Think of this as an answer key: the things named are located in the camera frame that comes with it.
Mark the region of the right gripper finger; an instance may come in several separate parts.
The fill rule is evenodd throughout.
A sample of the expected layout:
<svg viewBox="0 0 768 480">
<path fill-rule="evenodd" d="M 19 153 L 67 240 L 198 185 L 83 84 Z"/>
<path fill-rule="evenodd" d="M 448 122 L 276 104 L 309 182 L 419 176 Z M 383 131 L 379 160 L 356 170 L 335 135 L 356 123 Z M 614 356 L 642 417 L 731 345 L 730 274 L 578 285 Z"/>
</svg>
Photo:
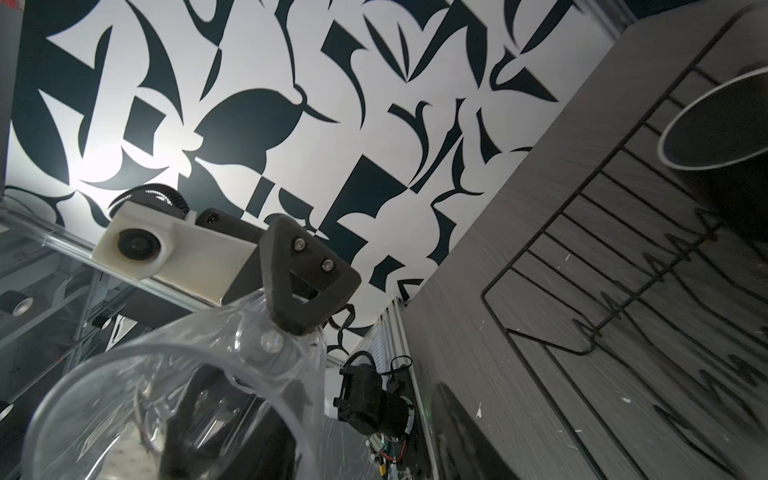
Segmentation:
<svg viewBox="0 0 768 480">
<path fill-rule="evenodd" d="M 443 382 L 434 385 L 431 425 L 440 479 L 516 479 L 516 474 Z"/>
</svg>

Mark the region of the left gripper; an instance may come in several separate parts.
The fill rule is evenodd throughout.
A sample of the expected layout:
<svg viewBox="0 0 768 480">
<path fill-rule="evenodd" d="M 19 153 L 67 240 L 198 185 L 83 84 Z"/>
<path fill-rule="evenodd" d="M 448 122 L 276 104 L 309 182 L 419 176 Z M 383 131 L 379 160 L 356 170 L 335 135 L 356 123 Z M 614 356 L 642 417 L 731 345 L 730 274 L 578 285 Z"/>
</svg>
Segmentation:
<svg viewBox="0 0 768 480">
<path fill-rule="evenodd" d="M 361 277 L 294 219 L 279 215 L 258 243 L 267 310 L 282 330 L 306 335 L 340 311 Z M 296 441 L 264 398 L 202 366 L 166 423 L 161 479 L 294 479 Z"/>
</svg>

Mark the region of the clear glass cup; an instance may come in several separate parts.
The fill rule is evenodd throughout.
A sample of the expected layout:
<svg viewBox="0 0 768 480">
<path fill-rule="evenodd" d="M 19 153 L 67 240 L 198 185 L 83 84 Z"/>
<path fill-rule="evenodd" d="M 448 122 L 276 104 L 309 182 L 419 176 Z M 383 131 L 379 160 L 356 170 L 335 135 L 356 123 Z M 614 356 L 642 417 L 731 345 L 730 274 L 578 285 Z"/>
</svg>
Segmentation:
<svg viewBox="0 0 768 480">
<path fill-rule="evenodd" d="M 161 479 L 166 423 L 202 366 L 267 400 L 296 441 L 297 476 L 321 475 L 326 342 L 272 320 L 262 293 L 200 311 L 80 364 L 27 431 L 26 479 Z"/>
</svg>

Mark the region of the black mug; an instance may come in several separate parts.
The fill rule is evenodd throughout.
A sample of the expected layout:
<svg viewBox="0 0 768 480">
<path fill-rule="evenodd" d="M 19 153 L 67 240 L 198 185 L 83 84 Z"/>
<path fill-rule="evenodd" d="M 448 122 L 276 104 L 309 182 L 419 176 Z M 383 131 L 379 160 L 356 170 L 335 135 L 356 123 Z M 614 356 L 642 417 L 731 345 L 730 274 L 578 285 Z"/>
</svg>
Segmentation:
<svg viewBox="0 0 768 480">
<path fill-rule="evenodd" d="M 660 162 L 742 238 L 767 240 L 767 69 L 744 73 L 677 114 Z"/>
</svg>

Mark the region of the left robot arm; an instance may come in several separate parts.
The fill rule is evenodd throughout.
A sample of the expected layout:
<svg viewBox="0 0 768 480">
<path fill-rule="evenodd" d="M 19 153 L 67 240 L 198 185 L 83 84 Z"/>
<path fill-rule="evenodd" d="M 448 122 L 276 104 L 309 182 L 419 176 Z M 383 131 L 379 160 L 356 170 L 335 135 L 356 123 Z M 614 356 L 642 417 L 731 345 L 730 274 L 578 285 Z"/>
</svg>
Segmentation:
<svg viewBox="0 0 768 480">
<path fill-rule="evenodd" d="M 110 253 L 212 302 L 118 347 L 108 443 L 86 479 L 315 479 L 324 402 L 323 324 L 359 274 L 295 220 L 266 230 L 173 189 L 137 187 L 110 211 Z"/>
</svg>

